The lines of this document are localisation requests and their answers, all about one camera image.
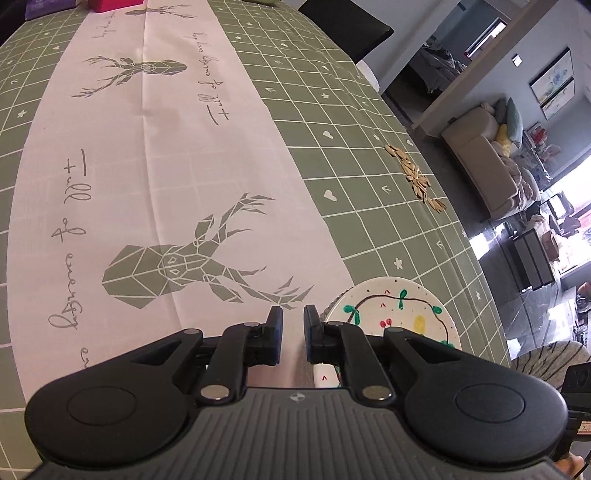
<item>tablecloth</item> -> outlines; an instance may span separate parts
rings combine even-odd
[[[163,0],[26,23],[0,48],[0,477],[39,462],[43,384],[181,328],[284,307],[281,364],[311,386],[302,310],[368,278],[431,290],[462,348],[508,365],[482,270],[384,101],[282,3]],[[391,145],[429,179],[417,199]]]

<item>red book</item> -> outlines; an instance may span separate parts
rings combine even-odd
[[[88,0],[89,8],[98,14],[143,3],[144,0]]]

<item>ceramic plate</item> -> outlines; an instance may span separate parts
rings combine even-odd
[[[388,327],[403,327],[461,349],[456,326],[443,304],[424,287],[406,278],[379,277],[350,289],[326,316],[359,325],[367,335],[383,335]],[[339,386],[332,365],[314,366],[319,388]]]

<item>yellow spot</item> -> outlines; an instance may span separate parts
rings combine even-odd
[[[425,335],[425,317],[423,315],[417,315],[414,318],[413,331],[419,335]]]

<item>silver screw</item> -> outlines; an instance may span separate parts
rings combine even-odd
[[[381,385],[365,387],[361,393],[365,398],[377,401],[387,400],[392,396],[392,391],[388,387]]]
[[[230,394],[224,385],[207,385],[201,389],[201,396],[209,400],[223,400]]]

